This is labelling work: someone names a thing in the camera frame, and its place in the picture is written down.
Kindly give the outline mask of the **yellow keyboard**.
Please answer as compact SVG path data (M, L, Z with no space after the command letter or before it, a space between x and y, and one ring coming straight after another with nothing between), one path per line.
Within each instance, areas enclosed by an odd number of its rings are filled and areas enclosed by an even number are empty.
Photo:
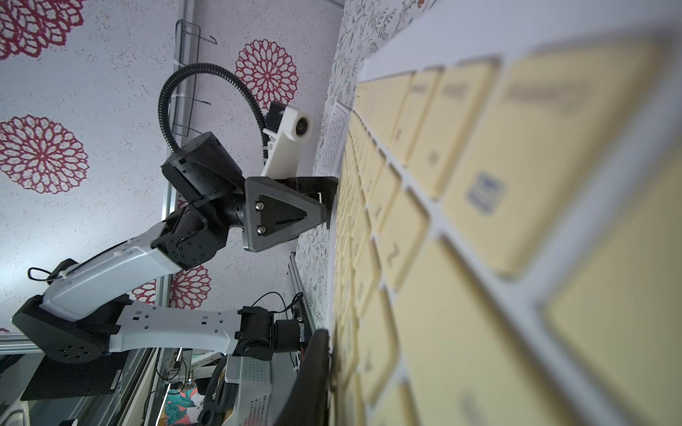
M330 424L680 424L680 2L417 7L354 94Z

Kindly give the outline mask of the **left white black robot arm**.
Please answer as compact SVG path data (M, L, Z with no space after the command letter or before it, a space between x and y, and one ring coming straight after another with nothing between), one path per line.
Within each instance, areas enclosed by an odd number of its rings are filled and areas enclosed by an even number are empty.
M86 262L63 261L12 317L44 354L82 364L110 353L188 348L271 360L302 348L301 329L276 311L245 306L203 312L130 298L156 278L213 259L234 229L259 253L330 222L335 177L245 177L218 139L206 132L175 147L163 175L186 199L165 221Z

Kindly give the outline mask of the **white keyboard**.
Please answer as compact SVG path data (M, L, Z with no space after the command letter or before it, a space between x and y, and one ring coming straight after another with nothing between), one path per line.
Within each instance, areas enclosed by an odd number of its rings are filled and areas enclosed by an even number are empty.
M315 176L340 176L350 115L351 111L346 106L334 102L321 145L317 149L313 168Z

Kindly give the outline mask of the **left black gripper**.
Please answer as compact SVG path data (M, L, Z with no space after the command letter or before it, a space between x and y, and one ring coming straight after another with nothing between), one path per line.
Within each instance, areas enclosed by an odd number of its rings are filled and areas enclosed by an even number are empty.
M167 250L221 250L232 227L243 224L245 250L261 252L292 241L318 225L331 226L339 187L333 176L249 177L212 132L173 153L163 176L186 201L169 216Z

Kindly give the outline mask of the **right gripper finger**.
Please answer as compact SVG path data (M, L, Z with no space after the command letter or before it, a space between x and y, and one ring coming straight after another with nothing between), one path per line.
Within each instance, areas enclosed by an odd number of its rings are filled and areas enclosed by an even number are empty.
M329 424L331 364L330 333L318 329L312 334L291 394L275 425Z

